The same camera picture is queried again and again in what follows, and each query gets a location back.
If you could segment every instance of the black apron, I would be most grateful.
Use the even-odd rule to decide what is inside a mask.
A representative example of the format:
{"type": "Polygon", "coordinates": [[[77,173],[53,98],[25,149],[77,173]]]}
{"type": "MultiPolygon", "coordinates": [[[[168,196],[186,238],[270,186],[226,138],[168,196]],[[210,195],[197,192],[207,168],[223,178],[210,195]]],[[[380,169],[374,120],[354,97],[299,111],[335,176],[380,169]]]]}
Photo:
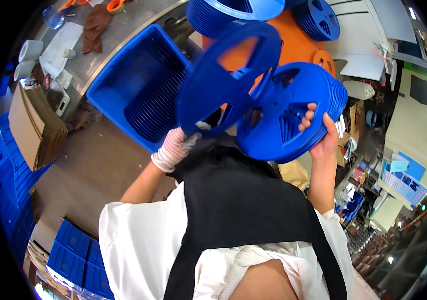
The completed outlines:
{"type": "Polygon", "coordinates": [[[192,299],[195,266],[206,249],[283,242],[311,243],[330,299],[346,300],[342,272],[312,204],[233,143],[201,140],[172,173],[185,182],[188,223],[164,300],[192,299]]]}

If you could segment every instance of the clear plastic bottle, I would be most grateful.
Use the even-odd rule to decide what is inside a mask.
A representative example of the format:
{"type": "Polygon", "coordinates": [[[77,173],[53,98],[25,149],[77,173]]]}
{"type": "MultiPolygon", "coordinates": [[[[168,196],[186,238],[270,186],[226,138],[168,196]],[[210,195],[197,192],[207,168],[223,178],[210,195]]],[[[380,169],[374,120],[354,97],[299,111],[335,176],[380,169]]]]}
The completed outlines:
{"type": "Polygon", "coordinates": [[[43,22],[54,30],[59,29],[65,22],[65,17],[60,12],[54,9],[54,6],[51,5],[47,7],[43,13],[43,22]]]}

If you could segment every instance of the brown cloth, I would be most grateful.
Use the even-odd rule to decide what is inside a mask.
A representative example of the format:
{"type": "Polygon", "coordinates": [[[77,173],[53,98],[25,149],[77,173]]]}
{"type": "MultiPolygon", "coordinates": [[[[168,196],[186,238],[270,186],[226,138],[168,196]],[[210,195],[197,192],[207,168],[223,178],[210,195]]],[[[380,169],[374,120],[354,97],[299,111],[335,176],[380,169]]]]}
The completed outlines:
{"type": "Polygon", "coordinates": [[[39,85],[44,81],[44,71],[42,71],[42,67],[40,64],[36,64],[32,70],[32,76],[35,78],[35,82],[39,85]]]}
{"type": "Polygon", "coordinates": [[[102,53],[100,34],[109,26],[112,15],[107,10],[107,5],[97,4],[90,11],[83,26],[83,53],[102,53]]]}

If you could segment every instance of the ceiling light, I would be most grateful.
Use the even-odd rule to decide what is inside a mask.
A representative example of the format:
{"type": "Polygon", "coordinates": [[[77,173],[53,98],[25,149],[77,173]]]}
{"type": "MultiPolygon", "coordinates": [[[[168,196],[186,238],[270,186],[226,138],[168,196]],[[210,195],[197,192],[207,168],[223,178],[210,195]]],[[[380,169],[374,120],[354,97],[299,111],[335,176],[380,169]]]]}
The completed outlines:
{"type": "Polygon", "coordinates": [[[415,16],[414,9],[409,7],[408,10],[410,11],[410,16],[412,17],[412,19],[417,20],[417,17],[415,16]]]}

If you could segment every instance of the white sleeve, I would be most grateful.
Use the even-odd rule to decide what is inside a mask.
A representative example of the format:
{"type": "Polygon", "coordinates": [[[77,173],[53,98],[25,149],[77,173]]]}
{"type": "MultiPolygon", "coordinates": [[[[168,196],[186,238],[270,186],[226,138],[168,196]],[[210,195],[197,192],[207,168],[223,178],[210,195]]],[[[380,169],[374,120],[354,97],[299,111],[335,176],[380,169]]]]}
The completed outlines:
{"type": "Polygon", "coordinates": [[[116,299],[162,299],[187,229],[181,183],[167,201],[112,202],[100,214],[99,242],[116,299]]]}
{"type": "Polygon", "coordinates": [[[335,213],[334,209],[322,214],[321,217],[319,212],[317,212],[317,215],[325,233],[327,242],[332,249],[333,255],[335,255],[335,258],[337,259],[340,270],[342,271],[348,298],[354,299],[354,267],[352,266],[352,259],[350,258],[349,249],[347,247],[347,236],[345,236],[342,225],[340,225],[340,217],[335,213]]]}

